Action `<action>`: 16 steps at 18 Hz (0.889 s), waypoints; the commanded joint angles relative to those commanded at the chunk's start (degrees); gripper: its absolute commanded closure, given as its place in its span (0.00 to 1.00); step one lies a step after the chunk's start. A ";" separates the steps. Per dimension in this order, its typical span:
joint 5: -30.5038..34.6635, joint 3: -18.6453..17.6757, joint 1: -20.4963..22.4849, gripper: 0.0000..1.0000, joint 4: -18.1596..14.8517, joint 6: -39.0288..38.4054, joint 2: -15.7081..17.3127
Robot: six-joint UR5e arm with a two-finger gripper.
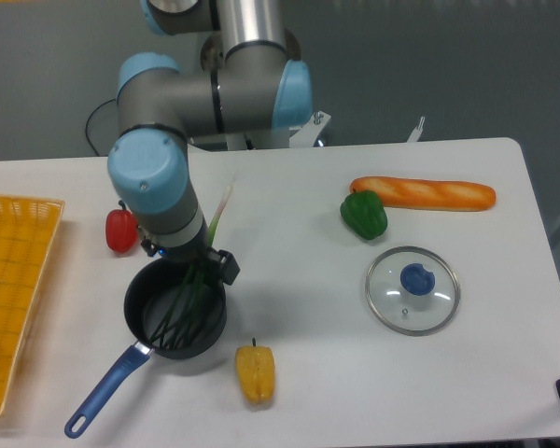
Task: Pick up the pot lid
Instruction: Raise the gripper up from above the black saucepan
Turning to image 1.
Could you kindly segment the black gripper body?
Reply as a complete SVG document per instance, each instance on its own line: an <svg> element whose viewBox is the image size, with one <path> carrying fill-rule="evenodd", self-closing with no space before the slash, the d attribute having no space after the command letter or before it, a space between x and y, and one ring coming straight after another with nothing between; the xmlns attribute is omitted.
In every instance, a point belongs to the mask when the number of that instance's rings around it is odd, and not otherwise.
<svg viewBox="0 0 560 448"><path fill-rule="evenodd" d="M201 227L197 233L186 242L179 243L175 235L173 241L166 240L167 235L151 235L141 227L138 228L140 246L149 257L159 255L171 262L192 262L205 257L207 252L207 228Z"/></svg>

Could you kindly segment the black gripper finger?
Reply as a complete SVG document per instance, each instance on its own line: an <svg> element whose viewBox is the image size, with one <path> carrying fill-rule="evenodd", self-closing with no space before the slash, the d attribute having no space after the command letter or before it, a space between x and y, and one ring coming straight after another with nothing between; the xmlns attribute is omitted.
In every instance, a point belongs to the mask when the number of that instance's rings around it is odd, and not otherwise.
<svg viewBox="0 0 560 448"><path fill-rule="evenodd" d="M207 250L204 268L225 285L232 285L240 272L238 262L231 252L214 248Z"/></svg>

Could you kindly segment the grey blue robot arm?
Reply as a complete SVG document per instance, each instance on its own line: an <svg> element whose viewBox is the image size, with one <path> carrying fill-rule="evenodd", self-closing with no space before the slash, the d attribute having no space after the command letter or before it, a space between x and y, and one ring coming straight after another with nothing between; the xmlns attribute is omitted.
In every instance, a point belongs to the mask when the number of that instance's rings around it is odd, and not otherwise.
<svg viewBox="0 0 560 448"><path fill-rule="evenodd" d="M239 267L208 240L214 225L191 185L188 142L305 124L313 113L309 70L289 56L275 1L145 1L141 8L157 33L220 32L221 62L185 74L174 59L146 52L122 65L109 177L149 255L191 263L231 284Z"/></svg>

